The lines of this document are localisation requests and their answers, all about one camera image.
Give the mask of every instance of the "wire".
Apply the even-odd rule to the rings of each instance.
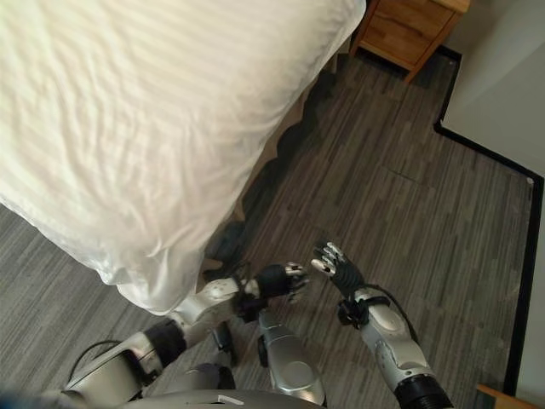
[[[102,354],[104,354],[105,352],[109,351],[110,349],[112,349],[113,347],[115,347],[116,345],[119,345],[121,343],[121,341],[118,341],[117,339],[106,339],[104,341],[99,341],[97,343],[93,343],[92,345],[88,346],[77,358],[76,358],[76,361],[74,362],[74,365],[72,365],[72,369],[70,370],[70,375],[68,376],[68,382],[70,382],[72,380],[72,377],[74,376],[74,372],[76,371],[76,368],[77,368],[77,365],[79,364],[79,362],[82,360],[82,358],[91,350],[91,349],[94,349],[96,347],[100,347],[101,345],[105,345],[105,344],[108,344],[108,343],[113,343],[114,345],[112,345],[109,349],[107,349],[106,351],[104,351]]]
[[[416,331],[415,331],[415,327],[412,326],[412,323],[410,322],[409,320],[409,316],[407,315],[407,313],[403,310],[403,308],[401,307],[401,305],[399,304],[398,300],[395,299],[395,297],[392,295],[392,293],[388,290],[385,290],[384,288],[380,287],[378,284],[365,284],[366,287],[368,288],[372,288],[374,290],[378,290],[380,292],[383,292],[384,294],[387,295],[388,298],[390,298],[392,300],[392,302],[395,304],[395,306],[397,307],[399,313],[401,314],[401,316],[404,318],[404,320],[407,322],[407,326],[409,327],[409,333],[410,333],[410,337],[412,338],[412,340],[415,342],[415,343],[418,343],[420,344],[420,342],[418,341],[418,336],[416,335]]]

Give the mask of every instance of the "striped bedsheet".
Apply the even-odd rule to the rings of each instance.
[[[364,5],[3,0],[0,201],[130,301],[169,312]]]

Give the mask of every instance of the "nightstand drawer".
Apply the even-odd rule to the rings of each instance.
[[[375,17],[395,21],[428,40],[436,38],[453,11],[432,0],[381,0]]]
[[[372,51],[395,55],[395,62],[405,68],[416,64],[431,40],[423,37],[414,29],[396,21],[383,19],[375,14],[365,32],[362,45],[370,46]]]
[[[409,70],[408,83],[468,11],[470,0],[368,0],[350,49],[358,47]]]

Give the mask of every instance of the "mattress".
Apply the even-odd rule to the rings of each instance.
[[[365,0],[3,0],[0,201],[154,314]]]

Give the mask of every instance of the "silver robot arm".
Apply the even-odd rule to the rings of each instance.
[[[166,366],[235,315],[257,317],[267,298],[294,297],[306,284],[301,266],[269,266],[254,279],[218,279],[186,298],[169,318],[137,332],[76,372],[62,398],[82,407],[114,407],[141,394]]]
[[[365,283],[358,268],[333,243],[319,244],[312,265],[326,274],[344,296],[337,311],[343,325],[353,325],[375,356],[384,380],[401,409],[454,407],[410,330],[391,309],[377,285]]]

